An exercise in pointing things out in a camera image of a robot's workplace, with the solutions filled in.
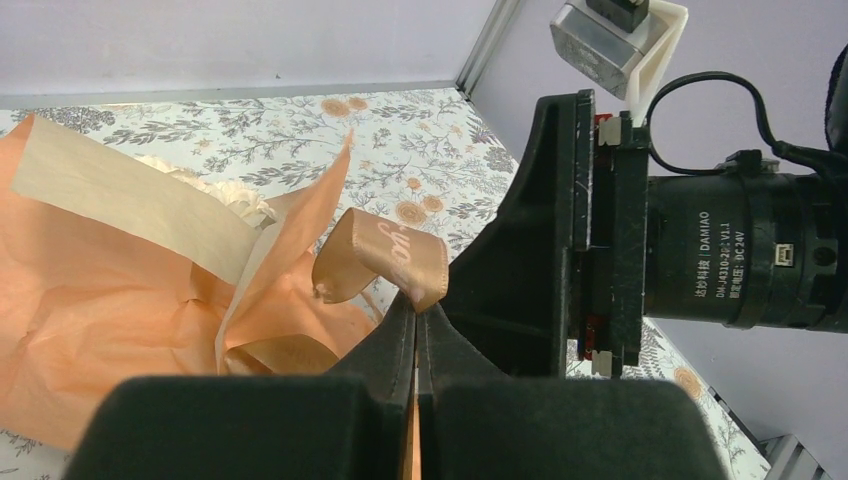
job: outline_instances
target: black cable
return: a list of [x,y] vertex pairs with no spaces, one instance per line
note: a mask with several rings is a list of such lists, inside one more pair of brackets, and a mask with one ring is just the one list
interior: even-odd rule
[[824,135],[827,147],[848,155],[848,46],[836,57],[830,81],[827,86],[827,99],[824,108]]
[[[768,114],[766,113],[766,103],[763,100],[762,95],[760,95],[759,90],[757,90],[757,87],[755,87],[748,80],[745,80],[744,78],[738,75],[734,75],[728,72],[715,71],[684,75],[680,78],[672,80],[664,87],[662,87],[657,92],[653,100],[651,100],[651,104],[648,106],[648,112],[645,115],[645,127],[648,129],[649,135],[651,131],[651,118],[653,117],[654,109],[656,109],[657,104],[659,104],[660,100],[662,100],[666,95],[670,94],[671,92],[679,88],[685,87],[686,85],[714,80],[735,83],[736,85],[745,88],[745,90],[747,90],[748,93],[751,94],[751,97],[753,97],[754,99],[754,110],[757,118],[757,130],[760,133],[760,137],[763,139],[766,145],[771,148],[772,153],[778,158],[782,158],[797,165],[812,168],[821,175],[826,175],[826,163],[829,161],[848,162],[848,160],[846,160],[844,156],[834,152],[817,150],[814,148],[807,147],[798,147],[790,143],[777,140],[774,137],[774,134],[771,132],[771,127],[769,126],[768,122]],[[678,175],[719,175],[723,172],[722,169],[697,170],[690,168],[675,167],[674,165],[671,165],[665,160],[663,160],[662,156],[660,156],[659,152],[657,152],[656,147],[654,147],[653,141],[650,142],[650,152],[651,157],[653,157],[654,161],[657,162],[659,166],[665,168],[669,172],[676,173]]]

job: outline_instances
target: floral pattern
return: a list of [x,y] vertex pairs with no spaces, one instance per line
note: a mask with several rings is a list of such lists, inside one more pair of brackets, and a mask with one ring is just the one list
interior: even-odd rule
[[[8,132],[29,111],[0,111]],[[517,163],[454,90],[101,105],[35,113],[130,156],[161,157],[205,182],[241,180],[264,197],[304,187],[353,130],[350,173],[336,218],[358,207],[443,238],[451,258],[495,218]],[[385,312],[397,289],[367,289]],[[363,308],[370,311],[362,300]],[[630,378],[676,381],[698,404],[732,479],[761,479],[768,463],[650,321]],[[569,376],[591,377],[569,343]],[[0,480],[61,478],[69,455],[0,430]]]

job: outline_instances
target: white bracket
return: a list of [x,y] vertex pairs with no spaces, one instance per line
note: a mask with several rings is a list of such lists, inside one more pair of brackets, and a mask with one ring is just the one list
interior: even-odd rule
[[680,36],[689,20],[689,10],[686,7],[662,0],[651,0],[648,11],[659,17],[668,25],[668,28],[636,64],[627,81],[624,102],[633,118],[634,126],[642,125],[644,122],[648,106],[660,88],[662,77],[668,69],[668,62],[671,61],[671,56],[674,55]]

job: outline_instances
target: metal frame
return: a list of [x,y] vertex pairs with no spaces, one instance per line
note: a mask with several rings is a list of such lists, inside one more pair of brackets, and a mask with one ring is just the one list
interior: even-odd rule
[[396,92],[456,88],[453,81],[359,83],[345,85],[295,85],[291,87],[217,88],[164,92],[93,93],[70,95],[0,95],[0,110],[114,105],[120,103],[193,102],[241,98],[297,97],[345,93]]
[[763,442],[771,470],[765,480],[831,480],[794,435]]
[[456,79],[456,88],[471,97],[523,0],[497,0]]

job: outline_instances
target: ribbon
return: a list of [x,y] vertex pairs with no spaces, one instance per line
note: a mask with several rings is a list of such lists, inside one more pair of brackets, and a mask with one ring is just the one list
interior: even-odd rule
[[397,285],[420,313],[448,291],[445,242],[350,208],[315,258],[315,296],[325,303],[344,302],[358,295],[378,275]]

